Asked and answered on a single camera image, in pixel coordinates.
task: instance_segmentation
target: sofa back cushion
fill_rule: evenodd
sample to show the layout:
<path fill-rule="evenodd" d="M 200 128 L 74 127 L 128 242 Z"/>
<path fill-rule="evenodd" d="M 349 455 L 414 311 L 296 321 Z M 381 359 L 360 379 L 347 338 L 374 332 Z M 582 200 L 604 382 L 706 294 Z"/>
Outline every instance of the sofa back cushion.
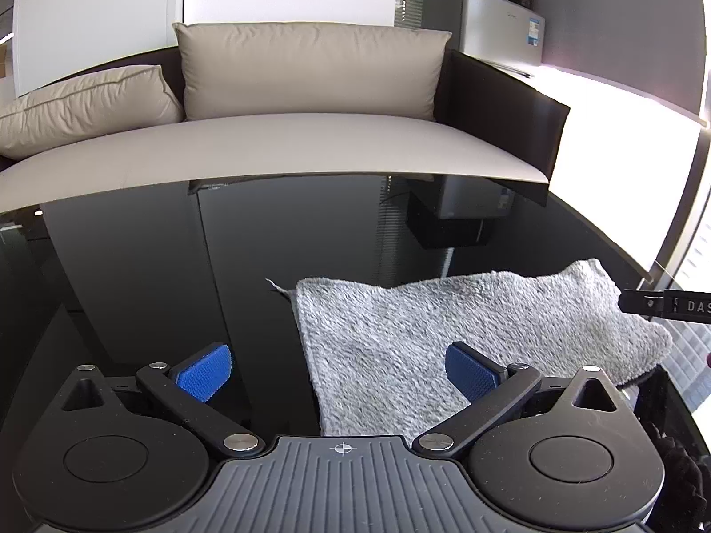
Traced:
<path fill-rule="evenodd" d="M 431 120 L 451 36 L 318 22 L 173 27 L 189 120 L 295 112 Z"/>
<path fill-rule="evenodd" d="M 97 136 L 183 120 L 160 66 L 76 76 L 0 108 L 0 155 L 22 159 Z"/>

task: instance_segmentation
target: table top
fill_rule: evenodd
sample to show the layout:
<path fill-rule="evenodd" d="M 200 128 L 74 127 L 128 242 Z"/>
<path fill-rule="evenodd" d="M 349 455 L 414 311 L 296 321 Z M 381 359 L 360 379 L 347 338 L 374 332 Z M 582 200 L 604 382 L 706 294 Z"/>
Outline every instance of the table top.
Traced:
<path fill-rule="evenodd" d="M 0 498 L 11 508 L 0 529 L 28 526 L 10 460 L 77 365 L 131 375 L 224 342 L 236 367 L 212 406 L 266 441 L 318 435 L 292 309 L 267 279 L 390 288 L 490 270 L 554 274 L 590 258 L 619 288 L 638 286 L 634 263 L 555 196 L 542 207 L 454 176 L 173 183 L 4 215 Z"/>

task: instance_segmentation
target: crosshair symbol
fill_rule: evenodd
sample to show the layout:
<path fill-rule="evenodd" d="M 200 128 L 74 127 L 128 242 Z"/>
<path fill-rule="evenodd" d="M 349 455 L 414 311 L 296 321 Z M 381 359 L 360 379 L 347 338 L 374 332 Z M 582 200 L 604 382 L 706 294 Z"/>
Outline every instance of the crosshair symbol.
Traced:
<path fill-rule="evenodd" d="M 347 443 L 341 443 L 340 445 L 336 445 L 335 447 L 332 447 L 333 450 L 335 450 L 337 453 L 340 453 L 341 455 L 346 455 L 347 453 L 351 452 L 352 450 L 356 450 L 355 447 L 351 447 Z"/>

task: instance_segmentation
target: sofa seat cushion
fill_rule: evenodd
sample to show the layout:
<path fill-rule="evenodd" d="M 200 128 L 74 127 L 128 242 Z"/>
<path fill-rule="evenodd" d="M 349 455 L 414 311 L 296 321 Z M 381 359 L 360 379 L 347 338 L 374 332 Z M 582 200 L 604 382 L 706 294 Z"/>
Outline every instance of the sofa seat cushion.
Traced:
<path fill-rule="evenodd" d="M 548 183 L 516 156 L 427 120 L 265 114 L 143 128 L 42 152 L 0 172 L 0 211 L 191 179 L 337 173 Z"/>
<path fill-rule="evenodd" d="M 431 120 L 451 36 L 327 22 L 173 26 L 189 120 L 287 112 Z"/>
<path fill-rule="evenodd" d="M 0 108 L 0 155 L 19 160 L 88 138 L 183 120 L 160 66 L 76 76 Z"/>

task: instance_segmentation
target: towel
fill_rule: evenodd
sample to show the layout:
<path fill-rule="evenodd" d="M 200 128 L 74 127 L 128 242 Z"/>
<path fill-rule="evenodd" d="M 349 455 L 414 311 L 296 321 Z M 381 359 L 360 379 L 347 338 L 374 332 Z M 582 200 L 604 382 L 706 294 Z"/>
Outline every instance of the towel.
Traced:
<path fill-rule="evenodd" d="M 468 405 L 444 371 L 456 340 L 552 377 L 597 365 L 623 384 L 655 367 L 671 337 L 622 313 L 619 294 L 592 259 L 550 276 L 492 272 L 390 289 L 307 278 L 290 298 L 323 434 L 410 443 Z"/>

